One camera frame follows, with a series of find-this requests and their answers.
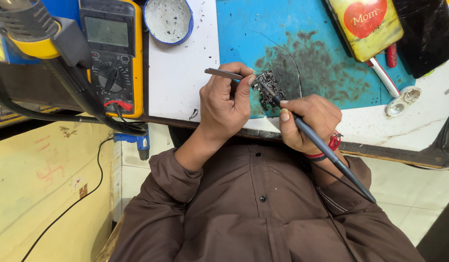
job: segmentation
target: yellow multimeter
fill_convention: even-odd
[[[92,53],[88,79],[104,104],[123,101],[123,117],[143,114],[142,13],[129,0],[79,0],[81,28]],[[114,103],[105,106],[117,116]]]

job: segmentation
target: soldering iron handle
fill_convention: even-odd
[[[284,100],[281,94],[276,94],[272,98],[273,102],[280,105],[280,102]],[[312,141],[322,153],[326,155],[328,159],[338,168],[338,170],[345,175],[359,190],[368,198],[372,203],[376,203],[373,195],[364,187],[364,185],[357,179],[352,171],[338,158],[338,156],[331,150],[331,148],[323,141],[317,133],[303,121],[302,116],[292,112],[294,122],[297,128],[302,131]]]

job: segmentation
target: power cord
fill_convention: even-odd
[[[347,240],[344,238],[344,236],[341,234],[341,231],[339,230],[338,226],[336,225],[336,223],[334,222],[334,218],[333,215],[330,213],[330,211],[328,210],[328,208],[325,205],[325,202],[323,202],[323,199],[321,198],[320,192],[317,190],[317,185],[315,184],[314,181],[314,173],[312,171],[312,169],[310,168],[310,164],[313,164],[314,166],[316,166],[317,168],[321,169],[322,171],[324,171],[325,173],[329,174],[330,176],[333,176],[334,178],[336,178],[339,182],[343,183],[345,186],[347,186],[348,188],[350,188],[351,190],[353,190],[354,192],[356,192],[357,194],[359,194],[361,197],[363,197],[364,199],[368,200],[367,196],[365,196],[364,194],[362,194],[361,192],[359,192],[357,189],[355,189],[354,187],[352,187],[350,184],[348,184],[347,182],[345,182],[344,180],[340,179],[339,177],[335,176],[334,174],[332,174],[330,171],[326,170],[325,168],[319,166],[318,164],[309,161],[305,156],[303,156],[302,154],[300,154],[299,152],[296,153],[296,155],[302,156],[298,159],[302,159],[302,161],[307,164],[302,164],[302,168],[310,174],[310,180],[312,182],[312,184],[314,185],[315,188],[315,192],[317,192],[317,196],[320,199],[321,205],[323,206],[323,208],[325,209],[326,213],[328,214],[328,217],[331,220],[331,223],[333,224],[334,228],[337,230],[338,235],[341,237],[346,249],[348,250],[348,252],[351,254],[352,258],[354,259],[355,262],[359,262],[356,258],[356,256],[354,255],[354,252],[352,251],[352,249],[349,247]]]
[[[100,168],[100,182],[98,183],[97,187],[94,188],[92,191],[90,191],[87,195],[83,196],[81,199],[79,199],[76,202],[74,202],[74,204],[72,204],[70,207],[68,207],[61,215],[59,215],[59,217],[57,217],[49,226],[47,226],[47,228],[45,230],[43,230],[43,232],[40,234],[40,236],[37,238],[37,240],[30,247],[29,251],[25,254],[25,256],[21,260],[21,262],[24,262],[27,259],[27,257],[29,256],[30,252],[33,250],[33,248],[37,245],[37,243],[42,238],[42,236],[48,231],[48,229],[50,229],[50,227],[54,223],[56,223],[61,217],[63,217],[64,214],[66,214],[73,206],[75,206],[77,203],[82,201],[82,199],[85,199],[86,197],[88,197],[90,194],[92,194],[95,190],[97,190],[100,187],[101,182],[103,181],[103,169],[101,168],[101,165],[100,165],[100,150],[101,150],[101,145],[105,144],[105,142],[107,142],[109,140],[113,140],[113,138],[106,139],[105,141],[101,142],[100,145],[98,146],[97,164],[98,164],[98,167]]]
[[[444,124],[443,132],[442,132],[442,136],[441,136],[441,151],[449,156],[449,153],[446,152],[446,150],[444,148],[445,145],[446,145],[446,140],[448,138],[448,129],[449,129],[449,117],[446,120],[446,123]],[[412,166],[414,168],[423,169],[423,170],[430,170],[430,171],[449,170],[449,166],[448,167],[442,167],[442,168],[427,168],[427,167],[423,167],[423,166],[419,166],[419,165],[415,165],[415,164],[406,164],[406,165]]]

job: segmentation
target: black phone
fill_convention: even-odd
[[[397,45],[414,78],[449,60],[449,7],[446,0],[393,0],[404,29]]]

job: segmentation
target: fingernail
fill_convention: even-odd
[[[283,122],[286,122],[289,120],[289,110],[287,110],[286,108],[281,109],[280,111],[280,119]]]
[[[251,85],[254,80],[255,80],[255,75],[252,75],[251,78],[249,78],[249,85]]]

